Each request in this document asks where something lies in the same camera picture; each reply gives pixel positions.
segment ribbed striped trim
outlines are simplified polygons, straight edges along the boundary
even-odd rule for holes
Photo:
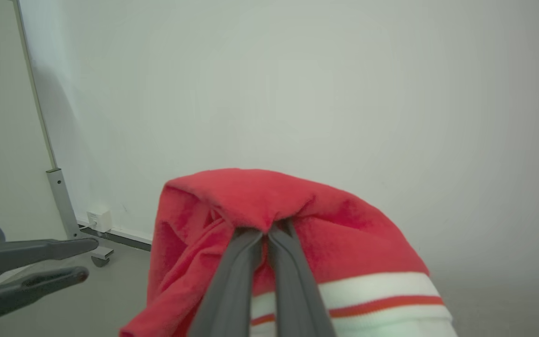
[[[378,273],[318,287],[336,330],[363,329],[418,318],[452,319],[424,273]],[[274,329],[275,296],[271,292],[253,297],[251,324],[256,333]]]

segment white stripe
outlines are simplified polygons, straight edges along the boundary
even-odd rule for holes
[[[376,273],[326,282],[319,292],[327,309],[345,308],[394,296],[440,296],[424,273]],[[276,311],[274,292],[255,296],[251,304],[253,319]]]
[[[332,318],[332,324],[338,335],[351,330],[369,330],[378,326],[408,322],[410,320],[440,319],[452,321],[450,312],[442,305],[408,305],[372,312],[366,315]],[[276,322],[265,322],[251,327],[252,336],[273,336]]]

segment metal leg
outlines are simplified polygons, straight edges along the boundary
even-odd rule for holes
[[[58,207],[59,215],[62,218],[62,224],[64,224],[68,239],[92,237],[91,235],[84,234],[79,229],[70,196],[68,195],[68,189],[66,188],[66,180],[62,174],[62,169],[54,168],[53,170],[47,171],[47,179],[49,179],[53,198]],[[113,254],[113,252],[113,249],[99,245],[99,247],[90,252],[91,260],[97,267],[103,267],[109,262],[109,256]]]

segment black baseboard strip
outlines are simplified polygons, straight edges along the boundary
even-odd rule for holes
[[[126,246],[129,246],[129,247],[142,249],[144,251],[148,251],[148,252],[151,251],[151,245],[149,245],[148,243],[143,243],[141,241],[128,239],[127,237],[123,237],[123,236],[115,235],[115,234],[111,234],[111,233],[101,233],[101,232],[97,232],[96,230],[88,228],[88,227],[84,227],[84,226],[81,226],[81,225],[79,225],[79,226],[80,226],[80,231],[83,232],[83,233],[86,233],[88,235],[93,235],[93,236],[100,237],[100,238],[105,239],[105,240],[121,243],[122,245],[126,245]]]

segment red garment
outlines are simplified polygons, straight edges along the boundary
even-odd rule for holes
[[[400,230],[360,198],[321,183],[273,171],[203,171],[165,184],[151,251],[147,307],[123,337],[185,336],[235,227],[267,233],[293,217],[318,283],[426,266]],[[274,290],[264,260],[253,294]]]

